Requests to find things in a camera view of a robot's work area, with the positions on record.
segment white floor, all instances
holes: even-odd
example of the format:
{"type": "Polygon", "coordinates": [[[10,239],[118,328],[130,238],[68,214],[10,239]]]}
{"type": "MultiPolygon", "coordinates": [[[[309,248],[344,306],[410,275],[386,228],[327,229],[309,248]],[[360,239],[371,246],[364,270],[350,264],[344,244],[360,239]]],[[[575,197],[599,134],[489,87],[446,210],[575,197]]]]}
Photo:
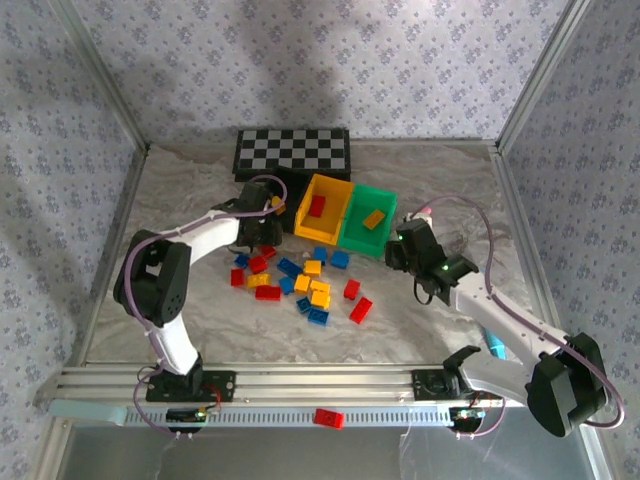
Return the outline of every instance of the white floor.
{"type": "MultiPolygon", "coordinates": [[[[236,196],[240,184],[231,174],[233,145],[180,149],[153,147],[147,159],[125,240],[112,278],[117,275],[134,232],[160,231],[193,220],[216,203],[236,196]]],[[[486,151],[478,154],[442,145],[353,143],[352,180],[392,190],[399,195],[396,223],[425,200],[458,193],[486,210],[496,236],[494,284],[522,305],[529,297],[497,192],[486,151]]],[[[465,252],[481,268],[487,236],[481,220],[463,206],[447,203],[434,211],[434,230],[449,253],[465,252]]],[[[273,281],[282,275],[277,259],[284,255],[302,263],[313,242],[286,235],[269,269],[273,281]]],[[[278,304],[259,302],[247,291],[229,286],[234,255],[216,251],[191,271],[184,318],[193,344],[206,362],[428,362],[440,363],[468,345],[484,346],[481,328],[467,317],[434,301],[419,305],[412,278],[375,260],[352,255],[349,269],[327,267],[322,278],[336,294],[327,327],[309,324],[298,314],[297,296],[278,304]],[[342,298],[348,278],[362,282],[374,302],[362,325],[348,319],[353,304],[342,298]]],[[[112,299],[111,287],[99,311],[89,362],[153,362],[154,355],[137,322],[112,299]]]]}

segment black mount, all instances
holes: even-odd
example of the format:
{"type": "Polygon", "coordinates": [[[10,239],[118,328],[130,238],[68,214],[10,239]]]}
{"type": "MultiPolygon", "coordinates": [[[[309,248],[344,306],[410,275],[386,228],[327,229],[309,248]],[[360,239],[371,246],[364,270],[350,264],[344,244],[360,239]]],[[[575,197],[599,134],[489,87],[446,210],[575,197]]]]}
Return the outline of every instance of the black mount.
{"type": "MultiPolygon", "coordinates": [[[[447,358],[442,364],[443,368],[413,370],[411,380],[414,399],[416,401],[467,398],[471,400],[475,394],[465,384],[459,368],[467,357],[479,351],[478,347],[467,346],[447,358]]],[[[484,397],[479,398],[493,397],[484,394],[484,397]]]]}
{"type": "Polygon", "coordinates": [[[429,295],[427,304],[436,296],[450,306],[451,289],[466,274],[478,272],[478,267],[461,255],[447,258],[431,227],[421,218],[403,223],[396,233],[398,240],[387,242],[385,247],[387,266],[413,275],[429,295]]]}
{"type": "MultiPolygon", "coordinates": [[[[259,182],[258,180],[245,183],[239,198],[232,198],[212,208],[229,213],[258,212],[262,210],[267,203],[270,203],[273,195],[266,185],[259,182]]],[[[277,246],[281,243],[282,224],[277,215],[240,218],[236,246],[253,248],[256,245],[277,246]]]]}
{"type": "MultiPolygon", "coordinates": [[[[593,363],[602,373],[598,344],[589,335],[568,337],[567,345],[593,363]]],[[[556,437],[565,437],[607,403],[602,383],[567,353],[544,355],[525,386],[527,405],[535,419],[556,437]]]]}
{"type": "MultiPolygon", "coordinates": [[[[140,230],[131,239],[127,258],[136,245],[157,234],[140,230]]],[[[191,247],[184,243],[160,240],[144,248],[134,259],[131,270],[131,290],[140,314],[162,327],[180,313],[187,298],[187,279],[191,261],[191,247]],[[158,267],[157,273],[151,269],[158,267]]],[[[133,316],[124,290],[124,268],[113,287],[113,298],[133,316]]]]}
{"type": "Polygon", "coordinates": [[[221,402],[231,402],[235,392],[236,373],[233,371],[205,371],[202,357],[186,375],[163,371],[149,379],[147,402],[211,403],[220,394],[221,402]]]}

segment patterned wallpaper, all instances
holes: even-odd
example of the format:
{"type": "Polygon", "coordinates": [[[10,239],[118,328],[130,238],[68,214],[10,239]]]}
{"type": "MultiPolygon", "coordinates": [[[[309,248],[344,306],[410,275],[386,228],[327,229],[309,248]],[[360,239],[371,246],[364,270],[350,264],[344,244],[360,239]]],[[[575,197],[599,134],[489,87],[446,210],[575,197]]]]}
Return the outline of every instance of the patterned wallpaper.
{"type": "Polygon", "coordinates": [[[497,138],[567,0],[75,0],[147,138],[497,138]]]}
{"type": "Polygon", "coordinates": [[[45,421],[36,390],[95,301],[134,149],[46,0],[4,0],[0,18],[0,478],[17,479],[45,421]]]}
{"type": "Polygon", "coordinates": [[[640,3],[598,0],[508,154],[561,318],[628,402],[640,479],[640,3]]]}

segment checkerboard pattern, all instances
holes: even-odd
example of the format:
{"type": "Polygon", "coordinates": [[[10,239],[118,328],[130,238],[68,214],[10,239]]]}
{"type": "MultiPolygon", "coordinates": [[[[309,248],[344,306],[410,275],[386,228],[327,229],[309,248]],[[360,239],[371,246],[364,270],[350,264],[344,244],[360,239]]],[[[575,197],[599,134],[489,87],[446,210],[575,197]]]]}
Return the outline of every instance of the checkerboard pattern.
{"type": "Polygon", "coordinates": [[[350,174],[348,130],[244,130],[233,173],[247,177],[280,166],[309,173],[350,174]]]}

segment yellow bin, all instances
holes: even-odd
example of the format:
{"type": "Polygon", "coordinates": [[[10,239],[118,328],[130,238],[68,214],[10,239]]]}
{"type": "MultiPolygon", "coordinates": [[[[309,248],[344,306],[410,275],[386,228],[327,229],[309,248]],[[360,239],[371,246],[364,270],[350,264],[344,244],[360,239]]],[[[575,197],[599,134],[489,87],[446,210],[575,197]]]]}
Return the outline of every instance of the yellow bin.
{"type": "Polygon", "coordinates": [[[307,193],[296,214],[294,233],[299,237],[336,245],[355,184],[314,174],[307,193]],[[325,197],[324,210],[319,218],[308,215],[314,195],[325,197]]]}

